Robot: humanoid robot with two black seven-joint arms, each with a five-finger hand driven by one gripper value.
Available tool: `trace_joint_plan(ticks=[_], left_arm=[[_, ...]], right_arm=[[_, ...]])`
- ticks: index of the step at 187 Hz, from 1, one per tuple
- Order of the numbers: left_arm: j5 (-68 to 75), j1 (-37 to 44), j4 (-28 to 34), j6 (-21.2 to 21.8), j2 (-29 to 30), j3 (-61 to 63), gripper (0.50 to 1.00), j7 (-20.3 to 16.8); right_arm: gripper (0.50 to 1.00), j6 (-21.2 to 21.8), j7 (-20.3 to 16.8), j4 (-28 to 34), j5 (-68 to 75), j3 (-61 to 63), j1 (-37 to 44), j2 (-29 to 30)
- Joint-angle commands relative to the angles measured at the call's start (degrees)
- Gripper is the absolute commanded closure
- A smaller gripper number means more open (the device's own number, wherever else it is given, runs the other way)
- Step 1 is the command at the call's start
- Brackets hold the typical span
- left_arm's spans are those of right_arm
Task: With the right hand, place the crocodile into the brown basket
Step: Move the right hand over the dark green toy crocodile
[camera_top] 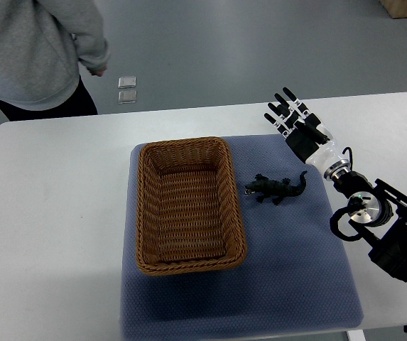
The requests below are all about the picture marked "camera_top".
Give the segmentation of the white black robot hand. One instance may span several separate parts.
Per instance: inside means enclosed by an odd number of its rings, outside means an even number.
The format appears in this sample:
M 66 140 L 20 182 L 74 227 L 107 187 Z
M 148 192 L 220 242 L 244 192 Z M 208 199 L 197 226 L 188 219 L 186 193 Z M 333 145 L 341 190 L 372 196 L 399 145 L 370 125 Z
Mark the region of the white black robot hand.
M 264 117 L 285 139 L 287 146 L 303 163 L 316 167 L 323 176 L 340 167 L 352 167 L 352 151 L 341 149 L 321 119 L 287 87 L 276 93 L 278 104 L 268 103 L 271 114 Z

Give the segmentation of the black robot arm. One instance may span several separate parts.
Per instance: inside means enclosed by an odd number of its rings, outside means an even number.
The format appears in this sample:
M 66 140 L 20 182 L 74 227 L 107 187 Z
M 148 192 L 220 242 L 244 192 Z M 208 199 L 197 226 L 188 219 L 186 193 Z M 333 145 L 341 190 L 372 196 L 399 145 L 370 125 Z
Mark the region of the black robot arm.
M 347 199 L 330 218 L 332 233 L 346 242 L 364 239 L 371 246 L 370 260 L 407 284 L 407 196 L 380 179 L 371 184 L 347 161 L 330 167 L 324 177 Z

